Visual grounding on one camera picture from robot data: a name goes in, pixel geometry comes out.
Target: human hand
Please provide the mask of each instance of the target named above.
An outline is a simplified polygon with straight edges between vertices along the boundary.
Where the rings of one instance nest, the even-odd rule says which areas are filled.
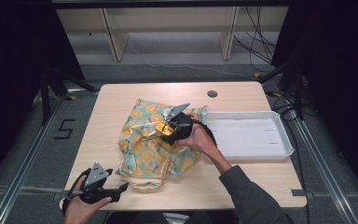
[[[80,186],[83,183],[84,179],[86,178],[83,175],[80,180],[77,182],[74,190],[80,190]],[[87,223],[90,218],[102,207],[112,202],[112,198],[107,197],[101,199],[97,203],[88,204],[81,201],[79,196],[73,198],[68,206],[66,207],[65,217],[63,223]]]
[[[188,115],[193,119],[200,120],[200,116],[196,113],[190,113]],[[193,130],[191,131],[191,135],[188,138],[176,140],[175,144],[180,146],[187,146],[192,150],[197,150],[204,153],[213,162],[220,174],[231,168],[231,164],[226,160],[222,152],[214,144],[211,136],[209,136],[205,129],[197,123],[193,124]]]
[[[189,113],[187,115],[192,119],[200,120],[199,114]],[[205,132],[204,128],[197,123],[193,124],[191,135],[188,138],[178,139],[175,141],[175,144],[190,147],[192,150],[205,153],[206,155],[209,155],[210,151],[217,150],[211,136],[209,136],[209,134]]]

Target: gray sleeve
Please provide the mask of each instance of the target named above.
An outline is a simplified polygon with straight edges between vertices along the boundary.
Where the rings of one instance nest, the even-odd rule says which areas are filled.
[[[278,203],[252,182],[240,166],[233,166],[219,179],[230,194],[242,223],[288,223]]]

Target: tripod leg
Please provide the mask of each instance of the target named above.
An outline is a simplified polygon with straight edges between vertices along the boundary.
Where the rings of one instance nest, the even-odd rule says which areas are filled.
[[[86,83],[83,80],[77,79],[75,77],[71,77],[69,75],[67,75],[65,72],[63,72],[60,69],[57,68],[50,68],[52,72],[54,72],[57,76],[59,77],[63,77],[73,83],[75,83],[76,85],[78,85],[79,87],[83,87],[84,89],[88,90],[88,91],[99,91],[100,89],[95,88],[91,85],[89,85],[88,83]]]
[[[260,80],[258,80],[258,82],[260,82],[261,84],[265,83],[266,81],[272,79],[273,77],[279,75],[280,73],[282,73],[284,70],[286,70],[287,66],[289,65],[289,61],[286,63],[281,64],[281,66],[275,68],[273,71],[269,72],[268,74],[266,74],[265,76],[262,76],[260,78]]]

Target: plastic tray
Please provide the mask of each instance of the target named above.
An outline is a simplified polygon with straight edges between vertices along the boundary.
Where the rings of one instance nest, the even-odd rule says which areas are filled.
[[[228,161],[283,162],[295,151],[273,111],[209,113],[205,123]]]

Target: metal stand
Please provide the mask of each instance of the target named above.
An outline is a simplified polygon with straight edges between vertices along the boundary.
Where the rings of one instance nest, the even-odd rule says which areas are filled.
[[[63,79],[67,79],[77,86],[86,89],[87,91],[99,91],[100,89],[95,88],[81,79],[71,77],[60,69],[48,67],[45,68],[42,75],[40,76],[40,90],[42,93],[42,106],[43,106],[43,121],[42,125],[46,124],[46,121],[50,117],[50,102],[48,97],[48,86],[54,91],[57,96],[65,95],[68,90],[62,83]]]
[[[296,114],[300,119],[304,119],[301,107],[302,75],[303,72],[306,72],[304,67],[305,64],[312,59],[312,52],[315,52],[315,45],[317,45],[317,41],[320,39],[318,37],[323,32],[324,18],[330,14],[331,4],[334,4],[333,0],[322,4],[315,11],[289,60],[259,80],[260,83],[264,83],[283,73],[279,83],[279,88],[281,91],[287,91],[293,85],[295,86],[295,109]]]

